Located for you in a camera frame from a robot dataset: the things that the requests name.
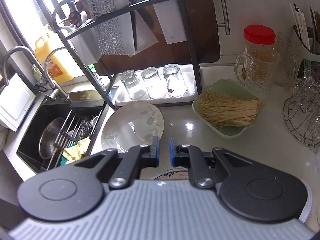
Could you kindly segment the orange detergent bottle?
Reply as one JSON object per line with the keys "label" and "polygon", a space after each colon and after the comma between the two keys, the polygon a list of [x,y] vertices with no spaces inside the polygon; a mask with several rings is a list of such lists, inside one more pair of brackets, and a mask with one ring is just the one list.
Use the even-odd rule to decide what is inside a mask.
{"label": "orange detergent bottle", "polygon": [[[56,33],[49,29],[49,25],[45,25],[42,29],[40,38],[35,42],[35,56],[44,67],[44,62],[54,49],[64,48]],[[67,50],[59,50],[55,52],[48,60],[47,67],[50,77],[57,83],[64,83],[74,79],[71,72],[73,61]]]}

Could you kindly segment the steel pot in sink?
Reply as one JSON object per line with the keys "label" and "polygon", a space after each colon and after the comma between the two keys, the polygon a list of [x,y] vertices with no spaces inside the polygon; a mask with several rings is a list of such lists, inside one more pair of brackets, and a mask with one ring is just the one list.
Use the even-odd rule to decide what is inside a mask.
{"label": "steel pot in sink", "polygon": [[52,157],[55,151],[54,142],[64,122],[64,118],[56,118],[42,132],[39,141],[39,156],[42,159],[47,160]]}

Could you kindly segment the textured glass mug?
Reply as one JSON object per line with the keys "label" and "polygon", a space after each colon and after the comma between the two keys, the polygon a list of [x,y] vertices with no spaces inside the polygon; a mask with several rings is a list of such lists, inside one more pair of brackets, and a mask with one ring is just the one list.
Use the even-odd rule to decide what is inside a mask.
{"label": "textured glass mug", "polygon": [[237,56],[234,73],[247,90],[266,101],[279,62],[280,55],[274,48],[251,48]]}

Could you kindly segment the white plate grey leaves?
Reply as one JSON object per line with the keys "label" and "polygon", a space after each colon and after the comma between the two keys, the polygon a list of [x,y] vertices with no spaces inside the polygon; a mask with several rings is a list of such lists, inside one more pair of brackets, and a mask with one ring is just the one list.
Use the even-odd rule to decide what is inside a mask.
{"label": "white plate grey leaves", "polygon": [[164,132],[161,111],[147,102],[132,102],[115,111],[107,120],[101,134],[101,145],[127,152],[135,145],[149,145],[154,136]]}

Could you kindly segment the green utensil holder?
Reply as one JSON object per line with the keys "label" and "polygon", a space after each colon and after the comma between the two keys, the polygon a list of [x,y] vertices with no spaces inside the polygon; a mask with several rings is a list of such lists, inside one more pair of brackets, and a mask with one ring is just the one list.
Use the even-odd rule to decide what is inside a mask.
{"label": "green utensil holder", "polygon": [[293,38],[299,44],[299,60],[301,68],[319,66],[319,12],[309,7],[304,13],[295,3],[290,3],[293,15]]}

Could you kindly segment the small plate green rim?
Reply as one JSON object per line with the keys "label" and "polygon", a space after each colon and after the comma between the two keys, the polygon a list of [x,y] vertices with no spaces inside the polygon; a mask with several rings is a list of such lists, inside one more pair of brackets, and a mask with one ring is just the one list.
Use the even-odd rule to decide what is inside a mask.
{"label": "small plate green rim", "polygon": [[188,169],[183,167],[175,167],[166,171],[159,172],[152,176],[150,180],[188,180]]}

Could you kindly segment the black metal dish rack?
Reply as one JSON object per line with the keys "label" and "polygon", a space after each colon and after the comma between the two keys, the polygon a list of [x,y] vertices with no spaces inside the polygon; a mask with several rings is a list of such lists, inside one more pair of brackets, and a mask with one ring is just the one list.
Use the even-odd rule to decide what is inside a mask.
{"label": "black metal dish rack", "polygon": [[[55,10],[72,1],[63,0]],[[62,33],[63,25],[56,22],[55,16],[52,17],[52,28],[80,68],[97,63],[102,55],[133,57],[158,43],[139,10],[170,1],[185,5],[184,0],[137,0],[136,3],[129,0],[88,0],[91,16],[80,21],[79,25],[73,24],[67,36]]]}

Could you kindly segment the upturned glass left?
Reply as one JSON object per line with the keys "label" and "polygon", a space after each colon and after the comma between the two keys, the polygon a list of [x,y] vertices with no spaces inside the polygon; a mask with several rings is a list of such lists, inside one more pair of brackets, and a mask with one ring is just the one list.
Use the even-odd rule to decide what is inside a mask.
{"label": "upturned glass left", "polygon": [[126,88],[129,98],[132,100],[141,99],[146,94],[145,86],[133,69],[124,71],[120,80]]}

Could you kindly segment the upturned glass right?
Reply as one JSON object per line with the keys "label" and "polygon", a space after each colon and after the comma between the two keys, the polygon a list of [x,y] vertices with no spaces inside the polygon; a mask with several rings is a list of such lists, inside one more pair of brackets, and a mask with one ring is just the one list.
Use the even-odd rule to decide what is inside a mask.
{"label": "upturned glass right", "polygon": [[163,76],[167,84],[167,91],[171,97],[180,97],[187,92],[187,86],[176,63],[167,64],[163,68]]}

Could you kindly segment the red lid plastic jar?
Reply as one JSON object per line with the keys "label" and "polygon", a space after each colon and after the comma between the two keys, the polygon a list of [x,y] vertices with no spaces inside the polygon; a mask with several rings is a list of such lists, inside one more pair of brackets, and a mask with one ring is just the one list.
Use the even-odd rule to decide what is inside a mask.
{"label": "red lid plastic jar", "polygon": [[268,59],[268,48],[274,47],[276,34],[267,26],[251,24],[244,29],[244,39],[244,52],[263,61]]}

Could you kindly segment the green basket with noodles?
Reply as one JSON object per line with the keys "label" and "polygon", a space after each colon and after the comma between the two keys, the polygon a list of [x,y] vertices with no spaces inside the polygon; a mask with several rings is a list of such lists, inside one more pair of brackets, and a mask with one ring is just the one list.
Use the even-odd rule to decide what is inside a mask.
{"label": "green basket with noodles", "polygon": [[192,104],[196,116],[226,140],[239,137],[251,127],[261,107],[260,98],[230,79],[205,87]]}

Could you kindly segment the white water filter box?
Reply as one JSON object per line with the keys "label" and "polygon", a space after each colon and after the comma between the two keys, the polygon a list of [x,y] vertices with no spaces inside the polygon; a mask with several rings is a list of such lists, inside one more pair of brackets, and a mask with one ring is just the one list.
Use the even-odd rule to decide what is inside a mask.
{"label": "white water filter box", "polygon": [[16,132],[35,98],[36,95],[15,74],[1,92],[1,125]]}

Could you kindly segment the upturned glass middle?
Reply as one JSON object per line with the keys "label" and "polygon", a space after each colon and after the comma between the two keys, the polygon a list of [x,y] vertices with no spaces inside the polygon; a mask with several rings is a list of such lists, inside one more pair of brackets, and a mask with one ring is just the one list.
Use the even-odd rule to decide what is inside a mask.
{"label": "upturned glass middle", "polygon": [[150,98],[160,99],[165,96],[164,82],[155,67],[148,67],[143,70],[142,79]]}

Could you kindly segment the upturned glass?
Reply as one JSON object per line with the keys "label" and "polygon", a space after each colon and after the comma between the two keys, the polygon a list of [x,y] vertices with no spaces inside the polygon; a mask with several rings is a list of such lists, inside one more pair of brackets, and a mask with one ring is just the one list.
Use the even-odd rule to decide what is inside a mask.
{"label": "upturned glass", "polygon": [[187,86],[176,63],[167,64],[163,68],[163,76],[167,84],[167,91],[171,97],[180,97],[187,92]]}
{"label": "upturned glass", "polygon": [[120,80],[126,88],[129,98],[132,100],[141,99],[146,94],[145,86],[133,69],[124,71]]}
{"label": "upturned glass", "polygon": [[148,67],[143,70],[142,79],[150,98],[160,99],[165,96],[164,82],[155,67]]}

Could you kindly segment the brown wooden cutting board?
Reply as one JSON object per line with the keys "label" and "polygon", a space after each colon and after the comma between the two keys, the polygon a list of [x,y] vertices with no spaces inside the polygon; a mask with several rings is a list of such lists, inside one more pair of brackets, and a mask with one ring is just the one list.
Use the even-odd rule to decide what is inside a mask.
{"label": "brown wooden cutting board", "polygon": [[139,13],[151,28],[158,43],[133,57],[102,55],[95,65],[98,74],[119,74],[128,69],[162,67],[169,63],[189,64],[192,60],[188,35],[192,38],[199,63],[218,61],[220,44],[213,0],[184,1],[189,19],[189,33],[184,30],[183,14],[175,1],[144,7]]}

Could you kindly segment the black sink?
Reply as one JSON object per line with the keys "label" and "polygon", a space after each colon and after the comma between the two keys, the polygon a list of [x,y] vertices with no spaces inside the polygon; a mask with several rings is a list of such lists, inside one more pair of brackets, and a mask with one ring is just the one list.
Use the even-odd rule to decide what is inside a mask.
{"label": "black sink", "polygon": [[60,166],[65,148],[92,137],[96,130],[93,119],[101,116],[105,106],[103,100],[40,106],[23,136],[17,155],[35,173]]}

